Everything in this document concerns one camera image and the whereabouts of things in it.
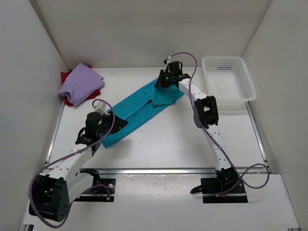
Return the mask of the teal cloth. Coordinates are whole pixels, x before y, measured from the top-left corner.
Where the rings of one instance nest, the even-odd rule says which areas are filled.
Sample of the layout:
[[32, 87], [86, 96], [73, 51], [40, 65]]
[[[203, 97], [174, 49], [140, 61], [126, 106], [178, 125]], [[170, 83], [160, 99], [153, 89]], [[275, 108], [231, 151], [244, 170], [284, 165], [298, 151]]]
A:
[[121, 131], [102, 141], [109, 148], [179, 100], [184, 93], [176, 86], [157, 88], [153, 80], [113, 106], [115, 115], [128, 121]]

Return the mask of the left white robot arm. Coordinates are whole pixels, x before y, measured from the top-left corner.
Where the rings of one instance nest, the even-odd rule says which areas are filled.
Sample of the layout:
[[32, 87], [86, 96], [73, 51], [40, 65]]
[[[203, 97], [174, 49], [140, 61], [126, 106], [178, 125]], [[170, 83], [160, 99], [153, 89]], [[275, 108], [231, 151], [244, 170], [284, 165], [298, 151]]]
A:
[[84, 168], [101, 145], [101, 138], [121, 131], [128, 121], [112, 112], [91, 112], [72, 150], [74, 155], [61, 160], [47, 174], [38, 174], [31, 186], [29, 213], [45, 219], [62, 222], [69, 212], [71, 203], [85, 190], [97, 192], [101, 187], [99, 172]]

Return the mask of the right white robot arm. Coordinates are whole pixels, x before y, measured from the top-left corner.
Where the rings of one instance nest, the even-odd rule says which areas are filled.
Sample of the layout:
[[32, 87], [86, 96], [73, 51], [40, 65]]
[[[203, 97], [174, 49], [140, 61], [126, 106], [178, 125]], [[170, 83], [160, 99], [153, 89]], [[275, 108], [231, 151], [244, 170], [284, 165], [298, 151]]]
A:
[[169, 88], [176, 86], [191, 101], [193, 120], [200, 128], [211, 148], [215, 160], [215, 178], [210, 178], [206, 186], [194, 188], [191, 193], [208, 190], [216, 196], [231, 191], [239, 177], [232, 166], [226, 152], [223, 150], [223, 142], [218, 126], [218, 106], [214, 96], [208, 96], [192, 83], [192, 77], [183, 73], [182, 63], [179, 61], [164, 61], [165, 67], [160, 70], [155, 86], [157, 88]]

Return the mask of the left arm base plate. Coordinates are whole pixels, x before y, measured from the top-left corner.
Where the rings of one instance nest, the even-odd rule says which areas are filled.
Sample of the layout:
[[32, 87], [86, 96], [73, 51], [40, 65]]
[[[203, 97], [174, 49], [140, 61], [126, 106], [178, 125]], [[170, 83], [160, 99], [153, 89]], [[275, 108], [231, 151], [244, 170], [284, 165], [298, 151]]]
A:
[[104, 186], [96, 187], [78, 196], [75, 202], [113, 202], [116, 192], [116, 175], [101, 175], [100, 184]]

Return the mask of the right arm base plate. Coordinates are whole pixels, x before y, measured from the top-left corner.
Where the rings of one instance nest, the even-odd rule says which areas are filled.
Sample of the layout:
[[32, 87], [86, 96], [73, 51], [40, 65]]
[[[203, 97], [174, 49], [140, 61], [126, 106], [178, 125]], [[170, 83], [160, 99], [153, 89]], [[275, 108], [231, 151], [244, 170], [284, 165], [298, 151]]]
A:
[[222, 185], [217, 178], [202, 178], [201, 185], [191, 189], [190, 194], [201, 193], [204, 204], [248, 203], [244, 184], [239, 181]]

